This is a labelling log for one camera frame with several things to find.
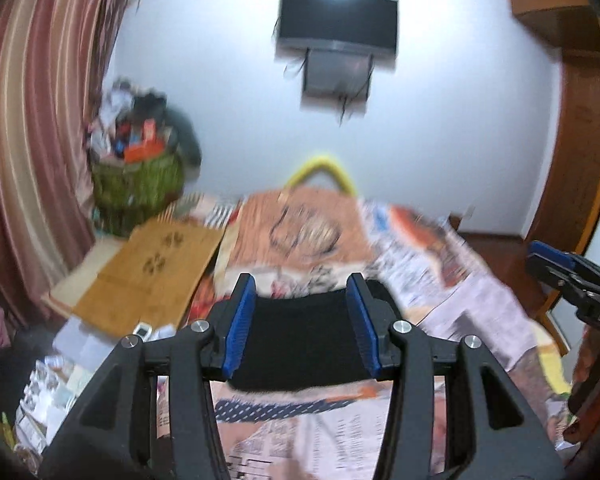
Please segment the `bedspread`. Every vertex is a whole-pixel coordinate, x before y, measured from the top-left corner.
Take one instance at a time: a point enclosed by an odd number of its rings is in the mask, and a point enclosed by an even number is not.
[[[258,193],[227,227],[213,277],[201,283],[190,318],[206,316],[242,272],[255,277],[261,296],[274,298],[342,288],[352,272],[383,282],[403,317],[429,335],[480,336],[549,437],[561,441],[566,392],[552,388],[540,359],[555,348],[546,340],[539,345],[541,330],[445,221],[322,189]],[[232,478],[371,478],[391,387],[368,380],[256,394],[214,383],[216,419]],[[434,413],[432,472],[439,472],[445,455],[443,378],[436,378]]]

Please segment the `wooden floor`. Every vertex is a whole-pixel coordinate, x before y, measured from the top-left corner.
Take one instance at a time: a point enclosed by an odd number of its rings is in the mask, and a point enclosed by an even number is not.
[[[496,277],[518,298],[529,317],[535,318],[546,300],[538,281],[525,272],[526,247],[520,238],[461,234],[491,267]]]

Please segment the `yellow tube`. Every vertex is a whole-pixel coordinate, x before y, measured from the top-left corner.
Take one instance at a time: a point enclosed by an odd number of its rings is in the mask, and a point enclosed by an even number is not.
[[[285,187],[295,187],[302,184],[308,177],[319,171],[329,173],[340,187],[341,192],[349,196],[357,196],[356,187],[349,175],[329,155],[318,155],[310,158],[296,171],[285,184]]]

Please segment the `striped curtain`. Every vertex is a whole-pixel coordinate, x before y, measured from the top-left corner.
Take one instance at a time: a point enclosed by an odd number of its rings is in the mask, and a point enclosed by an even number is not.
[[[0,13],[0,290],[19,321],[93,243],[84,125],[127,0],[7,0]]]

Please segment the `blue textured pad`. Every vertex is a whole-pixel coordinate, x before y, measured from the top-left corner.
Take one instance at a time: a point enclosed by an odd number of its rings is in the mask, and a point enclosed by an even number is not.
[[[244,346],[247,343],[251,318],[256,307],[256,280],[250,277],[244,288],[240,303],[235,311],[234,320],[226,338],[222,374],[226,380],[231,379],[240,366]]]
[[[378,356],[378,336],[374,330],[366,306],[362,301],[362,296],[353,281],[352,277],[347,279],[347,308],[349,310],[349,319],[356,335],[358,351],[366,371],[373,378],[380,374],[380,359]]]
[[[537,240],[529,244],[526,253],[528,254],[528,256],[531,256],[532,254],[542,256],[550,262],[560,265],[565,269],[573,270],[576,267],[575,262],[567,253],[563,253],[558,249],[554,249],[553,247],[551,247],[551,245],[545,244],[544,242],[539,242]]]

